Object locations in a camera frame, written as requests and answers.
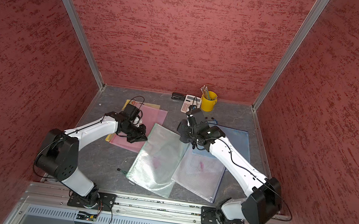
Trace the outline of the dark grey cloth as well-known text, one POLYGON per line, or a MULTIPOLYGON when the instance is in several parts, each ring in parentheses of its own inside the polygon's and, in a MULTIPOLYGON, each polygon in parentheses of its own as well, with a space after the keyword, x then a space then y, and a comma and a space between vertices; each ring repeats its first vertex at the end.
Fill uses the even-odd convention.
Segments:
POLYGON ((188 124, 188 121, 187 120, 181 120, 181 122, 179 123, 178 127, 177 127, 177 132, 179 133, 180 135, 180 138, 179 140, 182 142, 182 143, 190 143, 191 140, 192 140, 192 136, 191 136, 191 133, 192 133, 192 128, 190 127, 190 125, 188 124))

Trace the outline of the pink mesh document bag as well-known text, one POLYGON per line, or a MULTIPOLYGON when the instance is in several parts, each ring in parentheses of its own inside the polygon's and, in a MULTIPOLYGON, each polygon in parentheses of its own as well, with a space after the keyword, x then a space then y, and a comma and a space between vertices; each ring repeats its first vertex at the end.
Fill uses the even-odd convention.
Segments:
MULTIPOLYGON (((152 131, 155 124, 163 125, 166 119, 167 111, 161 110, 160 106, 154 106, 153 104, 145 103, 141 110, 143 112, 142 123, 146 126, 146 136, 152 131)), ((110 144, 127 149, 129 151, 138 153, 145 144, 145 142, 129 143, 126 138, 119 137, 118 135, 112 135, 110 144)))

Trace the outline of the green mesh document bag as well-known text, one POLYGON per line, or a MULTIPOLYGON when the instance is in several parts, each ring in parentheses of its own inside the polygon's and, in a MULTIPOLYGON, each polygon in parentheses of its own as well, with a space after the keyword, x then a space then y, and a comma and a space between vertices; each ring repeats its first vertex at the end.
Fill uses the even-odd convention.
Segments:
POLYGON ((188 147, 179 134, 155 124, 116 191, 168 198, 175 184, 172 176, 188 147))

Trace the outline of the yellow mesh document bag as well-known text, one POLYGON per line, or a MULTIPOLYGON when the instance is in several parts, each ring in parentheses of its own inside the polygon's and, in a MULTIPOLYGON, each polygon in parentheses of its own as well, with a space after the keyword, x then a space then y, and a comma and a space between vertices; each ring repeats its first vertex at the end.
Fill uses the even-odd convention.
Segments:
MULTIPOLYGON (((122 109, 124 109, 129 103, 131 102, 131 100, 130 99, 128 99, 128 100, 126 100, 126 102, 125 102, 125 104, 124 104, 124 106, 123 106, 123 108, 122 109)), ((132 105, 138 105, 138 106, 140 106, 141 105, 141 103, 140 102, 136 102, 136 101, 133 101, 132 103, 131 103, 132 105)), ((144 106, 148 106, 148 107, 151 107, 151 108, 155 108, 155 109, 160 109, 160 105, 157 105, 157 104, 151 104, 151 103, 143 103, 143 105, 144 106)), ((111 142, 111 140, 113 140, 113 138, 115 138, 116 137, 116 134, 111 134, 111 135, 108 135, 106 138, 105 138, 105 141, 107 141, 107 142, 111 142)))

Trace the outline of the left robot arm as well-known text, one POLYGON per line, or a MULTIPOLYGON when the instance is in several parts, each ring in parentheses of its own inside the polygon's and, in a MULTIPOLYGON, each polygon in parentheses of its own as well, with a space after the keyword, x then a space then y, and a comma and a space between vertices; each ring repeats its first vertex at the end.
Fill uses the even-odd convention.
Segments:
POLYGON ((99 189, 78 167, 80 150, 111 134, 123 133, 129 143, 147 141, 146 130, 139 117, 133 120, 116 112, 74 129, 53 129, 46 135, 33 167, 41 169, 69 188, 82 206, 93 208, 100 202, 99 189))

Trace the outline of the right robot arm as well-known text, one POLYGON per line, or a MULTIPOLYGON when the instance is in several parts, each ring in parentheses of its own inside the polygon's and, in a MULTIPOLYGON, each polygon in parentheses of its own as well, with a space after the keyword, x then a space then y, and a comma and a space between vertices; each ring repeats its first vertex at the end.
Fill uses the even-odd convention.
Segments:
POLYGON ((246 220, 249 224, 266 224, 278 214, 283 205, 280 182, 255 169, 231 144, 217 126, 210 126, 200 109, 186 112, 186 119, 177 128, 180 141, 204 149, 216 157, 236 179, 245 198, 227 199, 208 213, 218 224, 246 220))

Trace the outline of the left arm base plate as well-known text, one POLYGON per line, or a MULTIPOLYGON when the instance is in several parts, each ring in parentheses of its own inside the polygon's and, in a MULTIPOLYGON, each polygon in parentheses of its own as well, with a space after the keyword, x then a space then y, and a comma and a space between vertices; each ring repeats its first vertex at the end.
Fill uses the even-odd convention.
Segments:
POLYGON ((95 192, 85 197, 71 192, 69 196, 67 206, 93 211, 111 211, 117 198, 115 194, 102 192, 95 192))

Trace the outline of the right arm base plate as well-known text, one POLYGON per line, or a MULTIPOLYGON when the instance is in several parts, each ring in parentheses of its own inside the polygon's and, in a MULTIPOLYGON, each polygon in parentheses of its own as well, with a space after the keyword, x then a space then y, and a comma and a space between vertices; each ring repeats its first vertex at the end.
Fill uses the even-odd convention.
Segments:
POLYGON ((221 209, 216 207, 202 207, 201 208, 201 223, 202 224, 245 224, 242 219, 227 219, 221 209))

